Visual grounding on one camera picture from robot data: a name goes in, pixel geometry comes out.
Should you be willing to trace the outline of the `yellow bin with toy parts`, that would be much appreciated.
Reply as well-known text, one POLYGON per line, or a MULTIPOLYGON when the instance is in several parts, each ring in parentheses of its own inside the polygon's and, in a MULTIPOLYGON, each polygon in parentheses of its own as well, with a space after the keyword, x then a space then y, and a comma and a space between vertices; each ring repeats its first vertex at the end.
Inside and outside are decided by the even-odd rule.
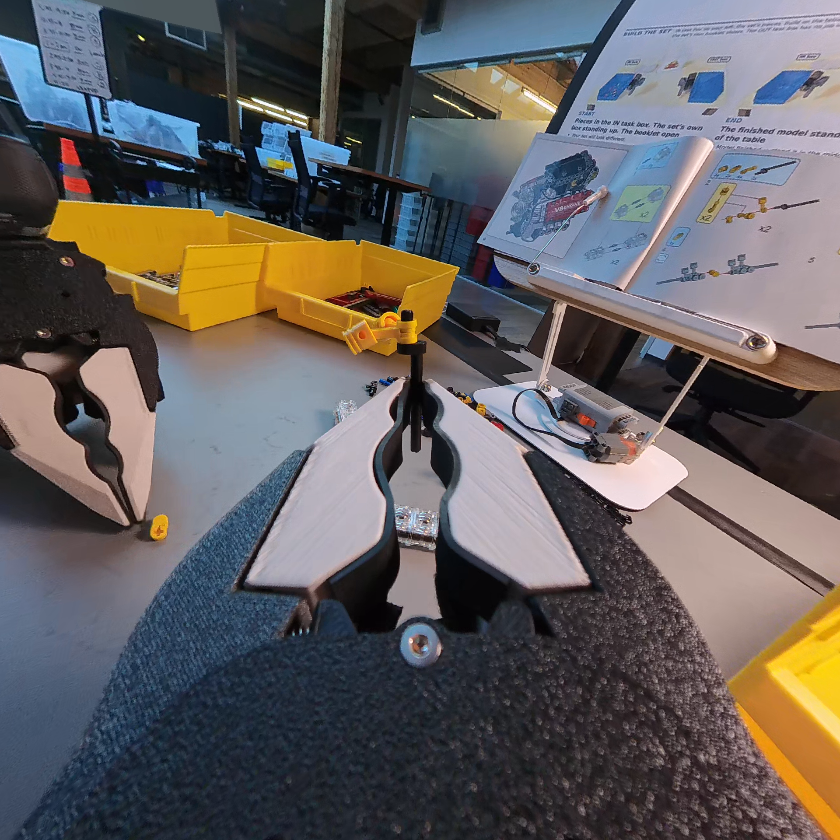
POLYGON ((333 305, 328 299, 362 287, 398 298, 425 331, 444 313, 459 272, 434 259, 369 241, 306 241, 266 247, 260 280, 278 318, 343 341, 343 332, 373 319, 333 305))

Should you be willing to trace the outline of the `black toy axle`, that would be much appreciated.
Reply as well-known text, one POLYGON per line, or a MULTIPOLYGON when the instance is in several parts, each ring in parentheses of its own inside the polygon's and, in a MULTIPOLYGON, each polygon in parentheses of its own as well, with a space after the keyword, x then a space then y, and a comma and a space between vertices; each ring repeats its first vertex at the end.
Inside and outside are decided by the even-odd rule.
POLYGON ((418 453, 422 449, 423 404, 424 404, 424 354, 426 342, 417 337, 417 321, 412 310, 400 312, 398 325, 397 352, 411 359, 411 371, 408 381, 407 410, 411 428, 411 450, 418 453))

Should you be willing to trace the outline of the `toy building instruction booklet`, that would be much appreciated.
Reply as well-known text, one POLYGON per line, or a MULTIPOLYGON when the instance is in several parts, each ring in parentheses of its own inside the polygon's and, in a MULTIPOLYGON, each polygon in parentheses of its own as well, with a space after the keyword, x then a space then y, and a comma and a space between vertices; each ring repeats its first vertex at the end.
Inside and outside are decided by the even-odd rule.
POLYGON ((763 365, 838 363, 838 159, 539 133, 480 243, 528 282, 763 365))

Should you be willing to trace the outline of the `pile of colourful toy pieces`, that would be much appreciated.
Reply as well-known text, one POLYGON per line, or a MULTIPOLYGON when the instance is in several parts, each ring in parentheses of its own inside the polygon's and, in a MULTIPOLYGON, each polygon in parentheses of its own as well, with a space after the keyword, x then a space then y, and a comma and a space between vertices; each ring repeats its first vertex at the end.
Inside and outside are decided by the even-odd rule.
MULTIPOLYGON (((380 377, 367 382, 364 385, 364 390, 367 396, 373 397, 378 393, 378 391, 383 391, 385 388, 396 382, 397 379, 398 377, 394 376, 380 377)), ((504 425, 500 419, 493 414, 490 409, 484 405, 484 403, 478 403, 473 394, 457 391, 451 386, 449 386, 446 390, 479 415, 483 416, 487 421, 491 422, 495 427, 501 430, 504 429, 504 425)))

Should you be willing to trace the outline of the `yellow toy piston with rod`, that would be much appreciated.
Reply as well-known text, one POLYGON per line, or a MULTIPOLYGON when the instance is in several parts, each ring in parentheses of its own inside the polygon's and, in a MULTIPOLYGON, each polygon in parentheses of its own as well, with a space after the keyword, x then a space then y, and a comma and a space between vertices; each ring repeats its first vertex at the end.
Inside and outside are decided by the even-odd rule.
POLYGON ((368 322, 360 322, 352 329, 343 332, 343 339, 353 355, 373 349, 377 344, 393 339, 393 329, 373 327, 368 322))

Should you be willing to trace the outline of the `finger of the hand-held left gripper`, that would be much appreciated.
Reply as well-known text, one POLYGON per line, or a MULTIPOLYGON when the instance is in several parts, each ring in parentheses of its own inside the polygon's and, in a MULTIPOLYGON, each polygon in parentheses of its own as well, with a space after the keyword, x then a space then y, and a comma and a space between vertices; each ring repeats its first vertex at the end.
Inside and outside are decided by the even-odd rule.
POLYGON ((1 421, 12 455, 89 509, 128 526, 113 489, 90 468, 86 447, 61 425, 58 396, 46 374, 2 364, 1 421))
POLYGON ((118 460, 118 486, 131 519, 145 519, 151 492, 156 415, 145 401, 130 351, 96 351, 79 369, 82 390, 99 405, 107 445, 118 460))

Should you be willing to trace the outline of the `wooden support post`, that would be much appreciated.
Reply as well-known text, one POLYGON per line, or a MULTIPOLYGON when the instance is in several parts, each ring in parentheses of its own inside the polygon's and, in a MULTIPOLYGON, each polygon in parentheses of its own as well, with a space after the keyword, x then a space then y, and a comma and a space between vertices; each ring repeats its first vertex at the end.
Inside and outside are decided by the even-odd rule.
POLYGON ((345 1, 325 1, 318 139, 333 144, 338 129, 345 1))

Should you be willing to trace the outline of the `grey drawer rack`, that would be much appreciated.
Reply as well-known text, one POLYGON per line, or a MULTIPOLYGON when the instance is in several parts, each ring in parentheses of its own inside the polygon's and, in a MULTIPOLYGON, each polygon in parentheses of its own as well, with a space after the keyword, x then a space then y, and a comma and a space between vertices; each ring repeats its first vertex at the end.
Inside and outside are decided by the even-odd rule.
POLYGON ((403 194, 396 205, 392 246, 457 266, 468 274, 476 256, 476 234, 468 231, 474 206, 428 194, 403 194))

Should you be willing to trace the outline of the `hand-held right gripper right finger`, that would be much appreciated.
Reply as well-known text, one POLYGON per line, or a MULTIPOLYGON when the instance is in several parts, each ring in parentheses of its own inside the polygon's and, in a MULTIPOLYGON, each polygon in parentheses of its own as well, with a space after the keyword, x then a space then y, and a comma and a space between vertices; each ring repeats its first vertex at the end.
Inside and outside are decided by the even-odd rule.
POLYGON ((540 486, 530 452, 441 385, 425 383, 432 468, 444 484, 436 594, 448 629, 472 633, 499 604, 586 591, 592 579, 540 486))

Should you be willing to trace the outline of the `clear plastic storage box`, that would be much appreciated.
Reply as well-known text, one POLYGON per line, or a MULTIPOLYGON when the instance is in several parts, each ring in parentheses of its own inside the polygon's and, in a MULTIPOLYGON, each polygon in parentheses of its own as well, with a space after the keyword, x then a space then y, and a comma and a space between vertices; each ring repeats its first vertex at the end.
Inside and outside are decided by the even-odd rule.
POLYGON ((84 95, 50 86, 45 81, 38 47, 1 36, 1 57, 27 119, 85 133, 91 131, 84 95))
POLYGON ((123 143, 139 144, 196 159, 199 123, 141 107, 131 101, 99 99, 100 133, 123 143))

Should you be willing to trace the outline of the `stack of red blue bins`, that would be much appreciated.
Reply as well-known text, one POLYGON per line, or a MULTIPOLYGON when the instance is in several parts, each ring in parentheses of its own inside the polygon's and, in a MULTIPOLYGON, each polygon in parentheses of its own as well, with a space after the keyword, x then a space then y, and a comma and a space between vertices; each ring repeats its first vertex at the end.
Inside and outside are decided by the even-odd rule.
POLYGON ((493 249, 480 244, 479 239, 483 235, 490 222, 494 210, 489 207, 473 205, 469 211, 466 226, 467 234, 474 239, 469 257, 469 275, 482 285, 487 285, 487 278, 492 274, 493 249))

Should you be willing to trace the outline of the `grey toy battery box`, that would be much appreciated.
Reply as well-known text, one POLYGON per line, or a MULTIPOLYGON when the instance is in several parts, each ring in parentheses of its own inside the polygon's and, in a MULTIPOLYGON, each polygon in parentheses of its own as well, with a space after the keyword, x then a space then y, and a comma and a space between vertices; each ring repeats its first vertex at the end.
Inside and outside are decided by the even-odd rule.
POLYGON ((629 407, 590 385, 566 385, 552 402, 564 421, 598 434, 620 434, 638 421, 629 407))

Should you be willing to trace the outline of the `black office chair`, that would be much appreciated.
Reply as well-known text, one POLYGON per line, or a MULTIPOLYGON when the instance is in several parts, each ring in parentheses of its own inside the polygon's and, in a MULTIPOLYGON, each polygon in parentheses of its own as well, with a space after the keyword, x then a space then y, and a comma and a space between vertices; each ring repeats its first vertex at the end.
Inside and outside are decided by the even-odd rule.
POLYGON ((298 131, 289 132, 287 144, 297 176, 290 228, 301 232, 306 225, 327 240, 343 239, 344 227, 355 225, 354 219, 344 212, 347 195, 343 185, 323 175, 310 174, 298 131))
POLYGON ((251 138, 242 137, 240 144, 248 168, 248 204, 264 213, 268 222, 280 224, 287 221, 295 197, 295 186, 268 173, 259 161, 251 138))

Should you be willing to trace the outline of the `wooden high table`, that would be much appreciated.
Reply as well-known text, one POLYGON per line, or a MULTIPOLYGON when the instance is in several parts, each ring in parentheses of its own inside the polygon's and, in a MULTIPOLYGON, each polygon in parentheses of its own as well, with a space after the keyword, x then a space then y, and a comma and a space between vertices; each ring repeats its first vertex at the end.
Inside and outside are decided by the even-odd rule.
POLYGON ((420 193, 427 195, 431 193, 428 186, 404 181, 399 177, 384 175, 378 172, 367 171, 349 164, 338 164, 332 161, 324 161, 317 157, 311 158, 311 163, 318 166, 319 173, 340 173, 341 176, 352 176, 364 182, 381 186, 385 189, 385 210, 382 222, 381 245, 390 246, 394 215, 396 210, 396 198, 400 194, 420 193))

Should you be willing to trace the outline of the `printed task sheet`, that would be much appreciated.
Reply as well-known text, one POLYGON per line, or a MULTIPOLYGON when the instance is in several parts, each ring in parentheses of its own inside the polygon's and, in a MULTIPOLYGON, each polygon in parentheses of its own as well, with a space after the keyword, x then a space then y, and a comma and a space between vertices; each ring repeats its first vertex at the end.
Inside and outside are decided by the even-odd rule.
POLYGON ((637 1, 560 134, 839 153, 838 1, 637 1))

